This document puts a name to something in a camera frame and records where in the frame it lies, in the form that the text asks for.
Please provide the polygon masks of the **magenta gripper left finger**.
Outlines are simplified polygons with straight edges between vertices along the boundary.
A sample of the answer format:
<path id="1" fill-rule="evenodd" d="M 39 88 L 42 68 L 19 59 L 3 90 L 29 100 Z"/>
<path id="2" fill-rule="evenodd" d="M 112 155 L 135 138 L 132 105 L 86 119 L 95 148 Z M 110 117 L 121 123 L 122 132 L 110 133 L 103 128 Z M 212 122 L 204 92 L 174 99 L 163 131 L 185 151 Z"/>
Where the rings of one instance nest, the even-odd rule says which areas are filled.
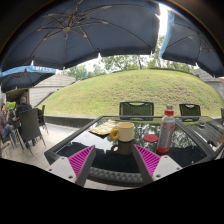
<path id="1" fill-rule="evenodd" d="M 95 146 L 89 146 L 70 157 L 59 157 L 47 171 L 83 187 L 96 156 Z"/>

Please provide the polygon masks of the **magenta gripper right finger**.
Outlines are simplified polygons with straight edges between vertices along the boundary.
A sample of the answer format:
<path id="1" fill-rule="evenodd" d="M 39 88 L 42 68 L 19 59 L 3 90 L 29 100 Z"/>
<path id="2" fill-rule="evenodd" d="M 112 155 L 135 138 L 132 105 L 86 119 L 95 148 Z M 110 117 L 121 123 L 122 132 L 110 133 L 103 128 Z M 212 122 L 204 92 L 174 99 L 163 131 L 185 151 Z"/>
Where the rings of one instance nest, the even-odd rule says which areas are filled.
<path id="1" fill-rule="evenodd" d="M 144 184 L 152 183 L 182 169 L 168 155 L 159 156 L 139 145 L 134 145 L 133 155 Z"/>

